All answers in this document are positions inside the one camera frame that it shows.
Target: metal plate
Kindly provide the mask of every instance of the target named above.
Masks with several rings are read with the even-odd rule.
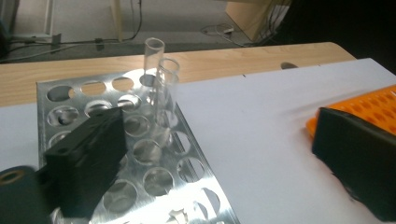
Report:
[[[57,209],[53,223],[239,223],[178,106],[175,117],[167,111],[167,126],[156,122],[155,90],[142,75],[138,69],[37,83],[40,166],[47,148],[98,110],[123,106],[128,144],[92,219],[64,218]]]

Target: black object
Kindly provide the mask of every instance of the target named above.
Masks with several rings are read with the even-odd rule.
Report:
[[[0,223],[48,223],[59,206],[64,217],[91,218],[126,151],[122,110],[95,113],[45,152],[47,165],[39,171],[0,173]]]
[[[358,59],[372,58],[396,74],[392,0],[292,0],[276,34],[261,45],[333,42]]]
[[[27,166],[0,173],[0,223],[50,223],[48,208],[35,175]]]
[[[347,112],[321,108],[313,153],[351,197],[396,221],[396,136]]]

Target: test tube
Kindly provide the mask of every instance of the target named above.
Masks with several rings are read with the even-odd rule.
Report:
[[[164,128],[175,123],[177,103],[177,83],[180,65],[174,59],[162,58],[156,75],[155,90],[157,93],[155,116],[156,122]]]
[[[153,86],[160,59],[163,57],[165,44],[158,38],[148,38],[145,41],[144,75],[140,80],[144,86]]]

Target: cable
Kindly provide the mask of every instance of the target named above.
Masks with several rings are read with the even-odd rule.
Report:
[[[137,30],[136,30],[136,32],[134,31],[134,20],[133,20],[133,32],[134,32],[134,34],[131,37],[127,38],[127,39],[123,39],[122,41],[133,40],[133,39],[136,38],[136,36],[140,32],[140,29],[141,29],[142,23],[143,23],[142,0],[139,0],[138,4],[139,4],[139,25],[137,27]],[[131,0],[131,10],[132,10],[132,13],[134,15],[133,0]],[[12,51],[18,50],[18,49],[25,49],[25,48],[30,48],[30,47],[39,47],[39,46],[50,46],[50,45],[52,45],[51,43],[35,42],[35,41],[13,41],[13,42],[11,42],[11,45],[12,44],[21,44],[21,43],[25,43],[25,44],[27,43],[28,45],[16,47],[14,49],[10,49],[7,52],[7,54],[9,54]],[[20,61],[20,60],[24,60],[24,59],[34,58],[36,56],[40,56],[40,55],[43,55],[43,54],[48,54],[48,53],[52,53],[52,52],[56,52],[56,51],[61,51],[61,50],[64,50],[64,49],[71,49],[71,48],[74,48],[74,47],[77,47],[77,46],[97,46],[97,45],[111,45],[111,44],[121,45],[121,44],[128,44],[128,42],[119,42],[118,39],[102,39],[102,42],[100,42],[100,43],[96,43],[95,40],[85,40],[85,41],[62,42],[62,43],[56,44],[54,46],[70,45],[70,44],[73,44],[73,46],[67,46],[67,47],[60,48],[60,49],[48,50],[48,51],[44,51],[44,52],[41,52],[41,53],[37,53],[37,54],[29,55],[29,56],[24,56],[24,57],[19,57],[19,58],[4,59],[4,60],[0,60],[0,63],[8,63],[8,62],[14,62],[14,61]]]
[[[235,44],[235,45],[237,45],[237,46],[239,46],[239,47],[243,47],[243,48],[250,47],[250,45],[237,43],[237,42],[231,40],[230,37],[228,37],[228,36],[226,36],[226,35],[223,35],[223,34],[219,31],[219,29],[218,29],[219,27],[224,27],[224,28],[228,28],[228,29],[233,29],[233,30],[235,30],[234,27],[233,27],[233,25],[231,25],[231,24],[228,24],[228,23],[220,23],[220,24],[217,24],[217,25],[207,25],[207,26],[201,28],[200,32],[201,32],[202,34],[204,34],[204,35],[219,35],[219,36],[221,36],[223,39],[225,39],[225,40],[227,40],[227,41],[229,41],[229,42],[231,42],[231,43],[233,43],[233,44]],[[214,28],[216,33],[215,33],[215,34],[210,34],[210,33],[207,31],[208,28]]]
[[[129,44],[129,43],[100,43],[100,45],[126,45],[126,44]],[[67,46],[67,47],[60,48],[60,49],[52,49],[52,50],[40,52],[40,53],[33,54],[33,55],[23,56],[23,57],[19,57],[19,58],[4,59],[4,60],[0,60],[0,63],[9,63],[9,62],[20,61],[20,60],[24,60],[24,59],[30,59],[30,58],[34,58],[34,57],[37,57],[37,56],[40,56],[43,54],[53,53],[53,52],[61,51],[61,50],[65,50],[65,49],[71,49],[74,47],[97,46],[97,45],[98,44],[76,44],[76,45]]]

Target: white paper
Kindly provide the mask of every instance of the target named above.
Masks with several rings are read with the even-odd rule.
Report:
[[[180,84],[177,101],[241,223],[373,224],[311,153],[304,124],[394,83],[366,59]],[[36,118],[36,104],[0,108],[0,170],[37,167]]]

